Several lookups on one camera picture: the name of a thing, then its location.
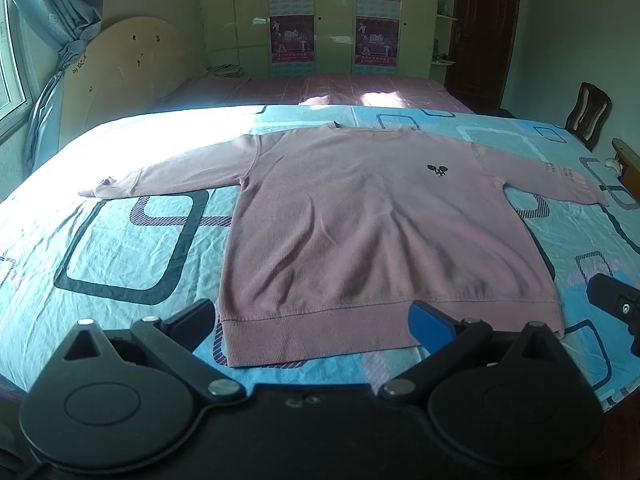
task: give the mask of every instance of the blue curtain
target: blue curtain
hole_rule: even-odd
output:
[[[31,172],[58,152],[65,69],[84,54],[100,33],[102,0],[14,0],[25,21],[58,53],[55,74],[35,102],[29,118],[25,167]]]

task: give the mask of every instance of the wooden headboard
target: wooden headboard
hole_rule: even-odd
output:
[[[148,112],[202,72],[169,23],[138,17],[112,25],[66,70],[60,148],[98,124]]]

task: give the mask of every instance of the sweatshirt sleeve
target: sweatshirt sleeve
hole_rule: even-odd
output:
[[[258,156],[259,137],[245,135],[229,142],[204,146],[132,171],[107,177],[81,196],[126,198],[162,195],[240,184]]]
[[[474,142],[472,148],[484,172],[503,184],[553,200],[609,205],[598,184],[570,168],[503,152]]]

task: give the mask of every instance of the wooden chair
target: wooden chair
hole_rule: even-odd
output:
[[[598,143],[602,127],[611,113],[611,108],[612,103],[608,95],[591,83],[582,83],[578,102],[566,120],[564,128],[574,134],[592,152]]]

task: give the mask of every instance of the wooden door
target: wooden door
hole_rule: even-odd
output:
[[[499,110],[520,0],[456,0],[447,90],[476,113]]]

